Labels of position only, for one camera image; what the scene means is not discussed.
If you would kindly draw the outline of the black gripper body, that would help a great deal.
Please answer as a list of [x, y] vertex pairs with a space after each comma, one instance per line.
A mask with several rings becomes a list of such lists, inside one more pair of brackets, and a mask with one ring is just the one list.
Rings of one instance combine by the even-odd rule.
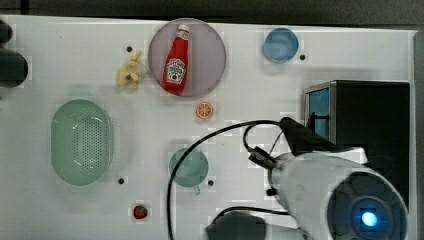
[[293, 154], [337, 150], [336, 145], [290, 117], [282, 118], [279, 125]]

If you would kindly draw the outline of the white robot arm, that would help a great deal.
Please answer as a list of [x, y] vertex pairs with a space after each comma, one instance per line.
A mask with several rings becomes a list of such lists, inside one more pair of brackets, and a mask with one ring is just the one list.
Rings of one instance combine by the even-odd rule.
[[390, 181], [289, 117], [279, 126], [290, 152], [275, 159], [268, 181], [310, 239], [408, 239], [408, 209]]

